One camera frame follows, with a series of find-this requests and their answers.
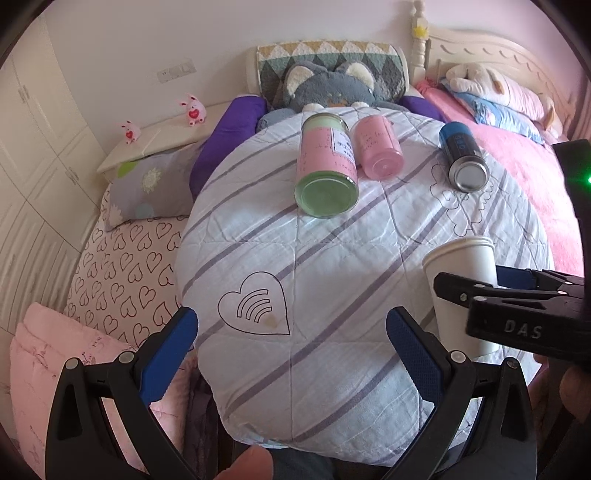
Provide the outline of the person's left hand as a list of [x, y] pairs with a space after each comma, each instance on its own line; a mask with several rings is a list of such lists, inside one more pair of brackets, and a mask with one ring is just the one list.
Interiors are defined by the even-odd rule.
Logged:
[[273, 479], [273, 457], [259, 446], [252, 446], [240, 454], [228, 468], [219, 473], [215, 480], [271, 480]]

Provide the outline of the person's right hand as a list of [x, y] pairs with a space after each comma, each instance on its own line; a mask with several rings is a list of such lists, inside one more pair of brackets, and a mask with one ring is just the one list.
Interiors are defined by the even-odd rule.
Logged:
[[[540, 368], [528, 386], [528, 391], [538, 442], [543, 443], [551, 429], [548, 413], [552, 392], [549, 359], [538, 354], [533, 358]], [[561, 378], [559, 393], [564, 407], [579, 423], [584, 424], [590, 415], [590, 376], [577, 366], [570, 367]]]

